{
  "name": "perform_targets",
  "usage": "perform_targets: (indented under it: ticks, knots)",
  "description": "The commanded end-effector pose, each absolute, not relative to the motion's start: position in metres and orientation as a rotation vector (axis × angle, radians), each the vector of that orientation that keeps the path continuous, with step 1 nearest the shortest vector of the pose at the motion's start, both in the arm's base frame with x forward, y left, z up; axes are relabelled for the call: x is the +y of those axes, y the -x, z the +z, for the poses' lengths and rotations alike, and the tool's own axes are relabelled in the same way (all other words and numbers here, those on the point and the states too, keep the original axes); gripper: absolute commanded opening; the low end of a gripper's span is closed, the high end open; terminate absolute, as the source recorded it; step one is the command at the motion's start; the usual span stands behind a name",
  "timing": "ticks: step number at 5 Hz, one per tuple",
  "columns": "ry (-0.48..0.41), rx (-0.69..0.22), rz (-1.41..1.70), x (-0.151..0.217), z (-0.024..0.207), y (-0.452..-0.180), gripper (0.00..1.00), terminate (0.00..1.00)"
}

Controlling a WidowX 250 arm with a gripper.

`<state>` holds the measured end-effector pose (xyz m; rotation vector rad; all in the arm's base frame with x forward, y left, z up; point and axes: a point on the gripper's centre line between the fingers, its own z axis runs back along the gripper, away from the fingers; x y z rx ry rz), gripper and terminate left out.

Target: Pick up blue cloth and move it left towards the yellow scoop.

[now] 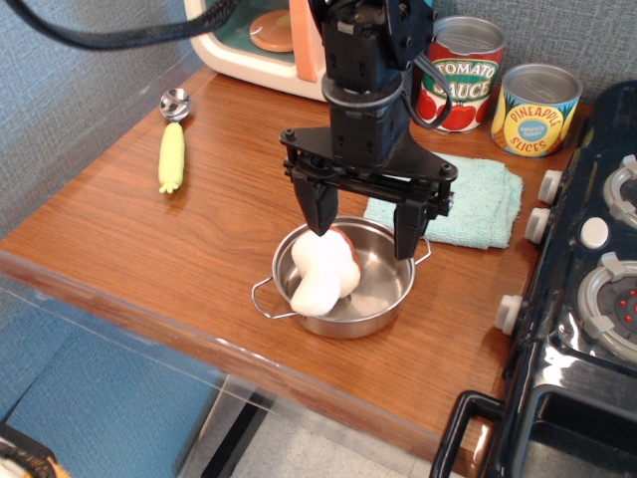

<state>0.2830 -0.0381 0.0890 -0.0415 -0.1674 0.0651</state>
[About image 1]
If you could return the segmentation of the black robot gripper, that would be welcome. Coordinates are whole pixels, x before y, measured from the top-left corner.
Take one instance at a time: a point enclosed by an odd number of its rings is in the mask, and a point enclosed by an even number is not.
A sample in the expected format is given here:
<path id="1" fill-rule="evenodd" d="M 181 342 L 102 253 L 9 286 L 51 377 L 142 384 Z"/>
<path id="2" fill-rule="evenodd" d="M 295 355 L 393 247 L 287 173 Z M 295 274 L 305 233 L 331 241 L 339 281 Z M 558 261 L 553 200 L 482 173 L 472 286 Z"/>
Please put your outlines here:
<path id="1" fill-rule="evenodd" d="M 329 124 L 288 128 L 280 135 L 286 174 L 308 227 L 317 236 L 326 233 L 341 191 L 388 201 L 396 206 L 395 256 L 412 259 L 428 217 L 451 211 L 457 167 L 412 137 L 417 115 L 409 82 L 395 80 L 365 93 L 331 80 L 322 88 Z"/>

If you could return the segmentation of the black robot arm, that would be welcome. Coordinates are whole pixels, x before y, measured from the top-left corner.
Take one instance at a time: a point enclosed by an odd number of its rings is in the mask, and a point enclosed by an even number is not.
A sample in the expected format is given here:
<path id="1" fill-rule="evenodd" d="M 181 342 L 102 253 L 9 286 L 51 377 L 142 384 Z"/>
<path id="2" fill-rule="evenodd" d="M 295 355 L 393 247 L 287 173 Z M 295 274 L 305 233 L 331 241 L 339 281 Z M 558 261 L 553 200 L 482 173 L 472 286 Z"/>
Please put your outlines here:
<path id="1" fill-rule="evenodd" d="M 458 169 L 419 145 L 410 125 L 412 71 L 439 84 L 426 57 L 435 13 L 424 1 L 313 1 L 324 47 L 326 127 L 287 129 L 286 174 L 308 227 L 323 235 L 349 191 L 390 202 L 395 256 L 414 256 L 428 223 L 451 209 Z"/>

